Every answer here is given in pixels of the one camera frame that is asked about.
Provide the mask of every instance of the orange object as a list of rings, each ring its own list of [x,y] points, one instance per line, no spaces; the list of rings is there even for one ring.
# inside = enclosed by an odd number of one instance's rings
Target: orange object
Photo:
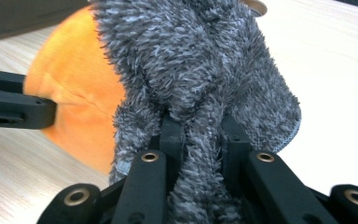
[[[52,142],[108,174],[114,158],[113,115],[125,92],[96,30],[89,7],[65,20],[38,52],[23,91],[57,104],[55,123],[42,130]]]

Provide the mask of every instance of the light wood surface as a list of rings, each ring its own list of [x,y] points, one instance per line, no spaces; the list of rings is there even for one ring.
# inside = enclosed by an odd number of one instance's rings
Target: light wood surface
[[[303,120],[282,158],[328,194],[358,185],[358,7],[330,0],[262,0],[267,45],[301,102]],[[0,40],[0,70],[25,74],[54,27]],[[0,223],[35,223],[62,189],[107,187],[107,176],[74,160],[39,131],[0,129]]]

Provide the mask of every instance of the gray fabric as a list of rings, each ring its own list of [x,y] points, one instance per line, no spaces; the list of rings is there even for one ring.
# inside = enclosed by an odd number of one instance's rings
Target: gray fabric
[[[281,150],[300,123],[289,91],[250,10],[237,0],[91,0],[106,57],[126,100],[115,114],[110,184],[159,134],[168,109],[186,135],[171,192],[170,223],[242,223],[240,203],[219,174],[221,121],[231,114],[255,149]]]

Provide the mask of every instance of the fuzzy fabric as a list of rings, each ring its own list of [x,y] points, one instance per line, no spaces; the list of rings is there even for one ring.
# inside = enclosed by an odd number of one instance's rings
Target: fuzzy fabric
[[[241,223],[219,173],[221,121],[231,114],[254,149],[281,150],[300,123],[249,8],[237,0],[91,0],[106,57],[126,91],[117,108],[110,183],[160,132],[168,110],[186,157],[170,193],[170,223]]]

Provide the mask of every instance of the plush toy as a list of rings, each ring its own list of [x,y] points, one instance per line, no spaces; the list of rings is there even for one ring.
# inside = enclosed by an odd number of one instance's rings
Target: plush toy
[[[27,78],[27,93],[59,105],[57,124],[45,133],[63,147],[68,144],[67,150],[78,158],[82,153],[92,156],[106,142],[99,142],[100,131],[103,138],[113,137],[114,130],[107,131],[103,123],[115,113],[114,184],[128,173],[135,154],[159,134],[161,116],[168,111],[183,127],[186,148],[168,197],[169,222],[243,222],[240,202],[229,195],[219,173],[222,148],[216,142],[224,135],[222,118],[232,115],[254,149],[272,152],[292,140],[301,120],[297,98],[271,59],[249,8],[237,0],[91,3],[102,43],[88,27],[95,25],[92,21],[83,25],[72,18],[66,22],[72,25],[61,29],[80,35],[62,34],[61,39],[72,42],[67,60],[61,58],[51,70],[60,46],[45,46],[42,50],[52,54],[34,64]],[[116,108],[119,99],[123,101]],[[72,139],[69,132],[75,132]]]

